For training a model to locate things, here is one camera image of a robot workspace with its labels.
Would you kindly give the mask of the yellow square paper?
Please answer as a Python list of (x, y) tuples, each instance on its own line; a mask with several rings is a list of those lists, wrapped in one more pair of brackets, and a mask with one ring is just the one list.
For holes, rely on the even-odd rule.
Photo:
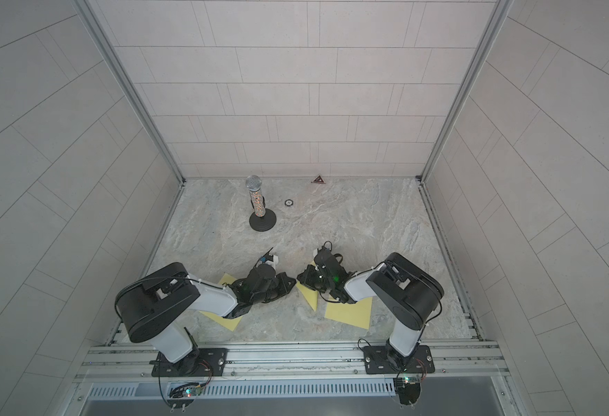
[(297, 277), (296, 287), (299, 289), (301, 295), (303, 296), (304, 300), (306, 300), (307, 304), (314, 312), (316, 312), (318, 309), (318, 291), (313, 291), (312, 289), (309, 289), (303, 284), (301, 284), (300, 277)]

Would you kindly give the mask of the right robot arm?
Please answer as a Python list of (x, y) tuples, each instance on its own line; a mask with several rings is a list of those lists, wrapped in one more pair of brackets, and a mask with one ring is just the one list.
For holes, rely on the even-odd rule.
[(297, 280), (307, 289), (329, 295), (334, 303), (379, 298), (396, 319), (387, 341), (389, 356), (395, 361), (410, 359), (427, 323), (443, 308), (443, 286), (397, 252), (371, 269), (353, 273), (344, 268), (343, 260), (342, 254), (324, 244)]

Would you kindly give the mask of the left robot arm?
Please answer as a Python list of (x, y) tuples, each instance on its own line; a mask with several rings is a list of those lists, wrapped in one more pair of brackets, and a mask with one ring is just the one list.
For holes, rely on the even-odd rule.
[(115, 296), (115, 313), (133, 343), (150, 343), (167, 362), (177, 364), (192, 355), (195, 342), (176, 319), (187, 310), (199, 310), (232, 320), (258, 303), (290, 294), (296, 280), (276, 272), (274, 265), (263, 258), (247, 277), (219, 285), (193, 277), (182, 263), (171, 263), (121, 289)]

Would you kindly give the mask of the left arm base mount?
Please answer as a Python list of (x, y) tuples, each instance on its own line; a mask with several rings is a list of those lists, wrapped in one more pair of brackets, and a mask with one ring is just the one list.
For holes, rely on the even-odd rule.
[(200, 348), (186, 328), (168, 327), (151, 340), (158, 355), (150, 364), (153, 377), (222, 376), (227, 348)]

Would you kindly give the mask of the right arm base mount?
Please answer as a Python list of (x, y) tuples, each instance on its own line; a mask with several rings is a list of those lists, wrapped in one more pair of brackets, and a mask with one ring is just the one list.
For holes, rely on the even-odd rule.
[(427, 345), (419, 344), (410, 355), (398, 353), (389, 343), (373, 346), (369, 343), (358, 348), (363, 352), (367, 374), (434, 374), (436, 367)]

